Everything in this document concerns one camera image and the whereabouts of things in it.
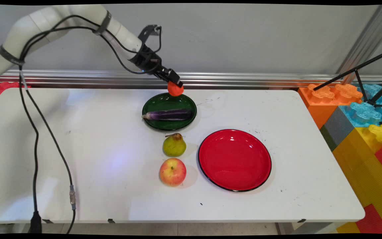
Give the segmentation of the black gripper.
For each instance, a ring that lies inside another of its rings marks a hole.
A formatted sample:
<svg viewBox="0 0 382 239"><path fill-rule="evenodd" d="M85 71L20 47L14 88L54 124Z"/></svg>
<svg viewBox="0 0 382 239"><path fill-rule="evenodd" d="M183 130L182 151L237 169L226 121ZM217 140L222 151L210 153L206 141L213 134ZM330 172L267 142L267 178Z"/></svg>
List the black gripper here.
<svg viewBox="0 0 382 239"><path fill-rule="evenodd" d="M129 59L129 62L133 63L141 71L129 70L129 72L133 74L153 75L167 83L171 82L179 88L183 86L179 75L173 69L163 67L163 71L161 71L162 60L149 47L142 45L138 51L136 51L135 48L133 48L132 51L135 53L135 56L132 59Z"/></svg>

